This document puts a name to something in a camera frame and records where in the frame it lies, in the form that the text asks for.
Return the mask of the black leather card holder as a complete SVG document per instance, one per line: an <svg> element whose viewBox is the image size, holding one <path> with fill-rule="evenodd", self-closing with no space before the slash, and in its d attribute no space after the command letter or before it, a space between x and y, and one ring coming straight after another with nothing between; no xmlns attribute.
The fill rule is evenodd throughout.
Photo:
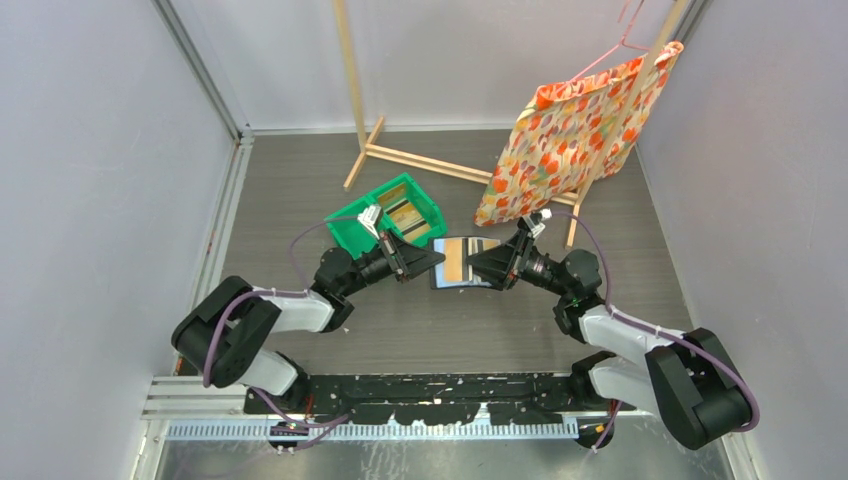
<svg viewBox="0 0 848 480"><path fill-rule="evenodd" d="M473 268L467 262L467 258L500 244L501 241L498 239L480 236L431 239L429 247L444 256L444 260L430 270L431 289L493 289L489 282L474 273Z"/></svg>

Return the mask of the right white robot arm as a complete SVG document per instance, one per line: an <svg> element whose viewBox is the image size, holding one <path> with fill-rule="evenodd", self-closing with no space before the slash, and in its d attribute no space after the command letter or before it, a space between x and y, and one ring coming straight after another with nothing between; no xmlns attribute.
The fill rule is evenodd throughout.
<svg viewBox="0 0 848 480"><path fill-rule="evenodd" d="M631 405L658 417L690 450L759 424L755 396L715 333L667 329L624 313L599 292L608 273L601 252L573 249L555 260L535 245L543 227L541 214L526 216L511 238L468 255L467 264L497 290L525 281L557 295L560 331L598 350L571 367L577 406Z"/></svg>

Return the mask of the green plastic two-compartment bin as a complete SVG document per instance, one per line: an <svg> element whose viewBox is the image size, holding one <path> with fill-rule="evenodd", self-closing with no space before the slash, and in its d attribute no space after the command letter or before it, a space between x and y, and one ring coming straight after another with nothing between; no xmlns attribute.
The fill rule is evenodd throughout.
<svg viewBox="0 0 848 480"><path fill-rule="evenodd" d="M440 207L408 173L403 173L326 217L326 220L332 219L332 222L327 224L327 228L339 247L348 251L354 258L359 258L377 245L377 240L372 238L356 219L341 220L341 217L356 217L367 206L378 204L378 195L399 184L405 184L408 187L412 203L418 208L423 220L431 226L431 230L426 235L411 244L425 247L431 238L443 236L448 232L447 222ZM380 231L383 230L393 231L403 238L402 230L389 219L384 211L380 222Z"/></svg>

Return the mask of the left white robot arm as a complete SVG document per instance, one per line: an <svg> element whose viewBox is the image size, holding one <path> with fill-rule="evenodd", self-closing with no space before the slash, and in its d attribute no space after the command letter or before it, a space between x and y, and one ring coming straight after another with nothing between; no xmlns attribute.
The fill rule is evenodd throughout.
<svg viewBox="0 0 848 480"><path fill-rule="evenodd" d="M280 412L293 414L305 405L301 381L306 374L285 355L266 349L267 338L290 331L333 332L354 310L351 295L386 278L412 280L444 259L386 231L358 258L341 247L327 250L303 293L262 289L229 276L178 324L171 345L198 369L205 385L258 388Z"/></svg>

